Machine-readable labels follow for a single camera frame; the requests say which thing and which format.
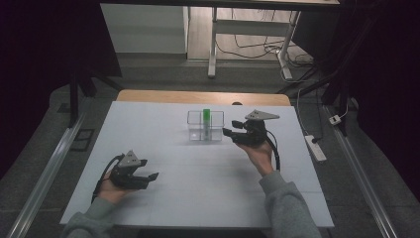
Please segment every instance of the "power strip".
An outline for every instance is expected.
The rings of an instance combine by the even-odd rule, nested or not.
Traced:
[[[341,122],[341,118],[338,115],[335,115],[333,117],[330,117],[330,123],[332,125],[337,125]]]
[[[315,157],[317,162],[324,162],[327,160],[318,143],[313,143],[314,136],[305,136],[306,144],[311,149],[312,155]]]

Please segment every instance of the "white cable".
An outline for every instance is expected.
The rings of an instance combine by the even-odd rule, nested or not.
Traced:
[[[348,111],[349,111],[349,104],[346,105],[346,112],[342,116],[340,116],[340,118],[346,116]]]

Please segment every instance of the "clear plastic box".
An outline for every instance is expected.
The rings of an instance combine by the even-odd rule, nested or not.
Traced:
[[[225,126],[223,111],[210,111],[210,120],[204,120],[203,111],[188,111],[190,141],[221,141]]]

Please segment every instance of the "table leg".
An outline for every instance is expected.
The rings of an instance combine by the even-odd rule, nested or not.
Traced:
[[[217,28],[217,8],[213,8],[210,59],[209,59],[209,70],[208,70],[209,78],[214,78],[216,75],[216,28]]]
[[[292,13],[293,16],[291,18],[289,28],[288,28],[286,36],[284,38],[283,46],[281,48],[281,51],[277,53],[277,58],[278,58],[278,61],[280,62],[281,71],[283,72],[285,80],[293,79],[293,77],[291,76],[290,69],[287,65],[287,61],[286,61],[285,57],[286,57],[286,54],[287,54],[287,48],[288,48],[288,46],[290,44],[290,41],[291,41],[291,37],[293,36],[293,32],[294,32],[294,29],[296,27],[297,19],[299,18],[299,14],[300,14],[300,12],[294,12],[294,14]]]

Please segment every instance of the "white table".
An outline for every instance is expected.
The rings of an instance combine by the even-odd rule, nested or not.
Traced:
[[[280,115],[266,121],[266,127],[278,142],[281,173],[296,183],[317,226],[334,226],[293,107],[150,102],[112,104],[60,223],[89,207],[93,188],[112,158],[134,150],[149,160],[135,175],[159,176],[148,189],[121,201],[113,214],[116,224],[268,228],[261,176],[246,154],[227,137],[220,142],[188,140],[187,112],[203,108],[224,111],[225,127],[231,129],[232,120],[245,121],[254,109]]]

